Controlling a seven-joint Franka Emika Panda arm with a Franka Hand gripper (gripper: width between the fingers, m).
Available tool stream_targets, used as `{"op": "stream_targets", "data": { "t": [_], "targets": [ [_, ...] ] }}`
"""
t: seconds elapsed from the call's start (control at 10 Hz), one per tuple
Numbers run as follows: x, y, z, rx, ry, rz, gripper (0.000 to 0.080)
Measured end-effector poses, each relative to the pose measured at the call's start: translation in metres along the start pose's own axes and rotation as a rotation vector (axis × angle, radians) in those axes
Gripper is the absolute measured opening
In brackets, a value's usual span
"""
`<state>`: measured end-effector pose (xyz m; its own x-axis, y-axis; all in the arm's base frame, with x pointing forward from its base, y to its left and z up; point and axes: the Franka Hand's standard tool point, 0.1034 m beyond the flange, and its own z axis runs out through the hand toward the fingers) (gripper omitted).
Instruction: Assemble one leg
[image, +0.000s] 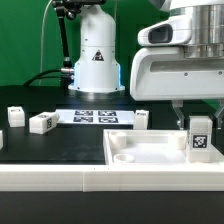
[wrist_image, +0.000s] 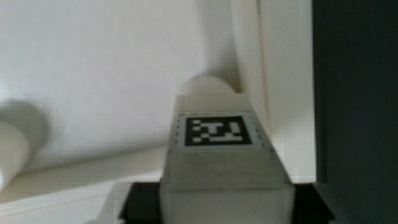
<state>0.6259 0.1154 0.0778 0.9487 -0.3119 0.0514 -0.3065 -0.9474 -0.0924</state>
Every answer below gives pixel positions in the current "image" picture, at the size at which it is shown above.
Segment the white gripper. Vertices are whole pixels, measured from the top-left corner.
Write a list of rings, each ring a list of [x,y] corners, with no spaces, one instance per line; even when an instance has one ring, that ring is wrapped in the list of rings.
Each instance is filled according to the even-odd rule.
[[[133,59],[130,94],[136,101],[173,100],[177,125],[184,129],[183,101],[220,99],[216,128],[224,118],[224,58],[186,59],[180,47],[142,48]]]

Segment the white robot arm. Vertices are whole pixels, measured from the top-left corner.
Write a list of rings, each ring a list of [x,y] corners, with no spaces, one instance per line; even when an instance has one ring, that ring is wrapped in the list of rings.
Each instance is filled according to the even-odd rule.
[[[87,95],[121,90],[114,58],[114,21],[106,0],[75,0],[81,11],[81,55],[71,88]],[[141,49],[131,66],[136,101],[170,100],[184,124],[185,100],[218,99],[217,126],[224,119],[224,0],[149,0],[167,20],[138,33]]]

